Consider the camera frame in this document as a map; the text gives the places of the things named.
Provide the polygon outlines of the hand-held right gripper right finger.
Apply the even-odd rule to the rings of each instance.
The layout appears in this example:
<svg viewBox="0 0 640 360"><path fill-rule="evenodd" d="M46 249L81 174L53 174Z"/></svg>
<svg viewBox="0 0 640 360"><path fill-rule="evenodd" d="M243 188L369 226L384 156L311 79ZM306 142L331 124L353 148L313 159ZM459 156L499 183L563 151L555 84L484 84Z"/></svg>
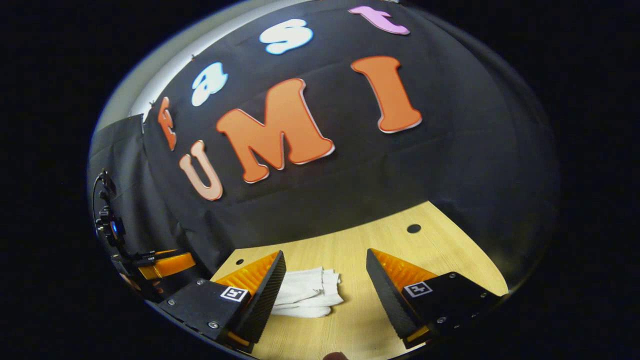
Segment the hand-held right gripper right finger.
<svg viewBox="0 0 640 360"><path fill-rule="evenodd" d="M452 337L502 300L461 273L436 275L383 251L366 251L366 271L407 350Z"/></svg>

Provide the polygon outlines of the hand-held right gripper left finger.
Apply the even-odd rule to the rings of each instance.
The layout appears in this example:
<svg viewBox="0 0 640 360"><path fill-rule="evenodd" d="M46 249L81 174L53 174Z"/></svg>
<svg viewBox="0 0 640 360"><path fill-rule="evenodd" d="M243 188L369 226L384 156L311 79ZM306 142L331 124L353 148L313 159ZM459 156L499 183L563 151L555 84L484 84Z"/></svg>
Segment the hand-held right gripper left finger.
<svg viewBox="0 0 640 360"><path fill-rule="evenodd" d="M265 330L286 269L283 251L274 251L216 281L194 281L158 308L220 346L251 353Z"/></svg>

